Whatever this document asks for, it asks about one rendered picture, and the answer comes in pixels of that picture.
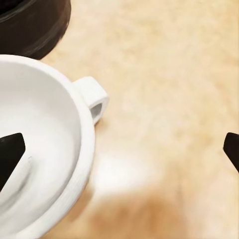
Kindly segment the electric kettle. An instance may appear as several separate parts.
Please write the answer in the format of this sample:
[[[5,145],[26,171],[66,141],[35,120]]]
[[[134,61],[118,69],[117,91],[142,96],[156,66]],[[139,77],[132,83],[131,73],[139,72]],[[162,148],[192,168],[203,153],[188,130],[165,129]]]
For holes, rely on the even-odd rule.
[[[40,61],[62,39],[71,0],[0,0],[0,54]]]

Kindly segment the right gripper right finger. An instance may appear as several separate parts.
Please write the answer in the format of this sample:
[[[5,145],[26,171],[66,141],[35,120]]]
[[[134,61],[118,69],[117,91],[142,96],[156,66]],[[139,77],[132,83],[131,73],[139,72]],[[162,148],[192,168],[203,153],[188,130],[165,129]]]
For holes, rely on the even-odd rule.
[[[239,172],[239,134],[227,132],[224,138],[223,150]]]

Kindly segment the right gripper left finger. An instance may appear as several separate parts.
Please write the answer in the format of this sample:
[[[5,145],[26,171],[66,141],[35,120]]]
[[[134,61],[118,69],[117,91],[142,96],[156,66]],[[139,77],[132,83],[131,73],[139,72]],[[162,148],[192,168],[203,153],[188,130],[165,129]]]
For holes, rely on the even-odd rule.
[[[26,151],[21,132],[0,138],[0,192]]]

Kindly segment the coffee cup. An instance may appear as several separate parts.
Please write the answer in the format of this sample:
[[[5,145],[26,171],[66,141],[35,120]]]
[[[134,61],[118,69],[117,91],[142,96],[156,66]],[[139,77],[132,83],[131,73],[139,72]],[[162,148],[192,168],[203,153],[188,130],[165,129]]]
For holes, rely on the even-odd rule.
[[[0,239],[39,239],[76,204],[95,161],[95,124],[110,101],[92,76],[72,82],[31,58],[0,54],[0,138],[26,151],[0,192]]]

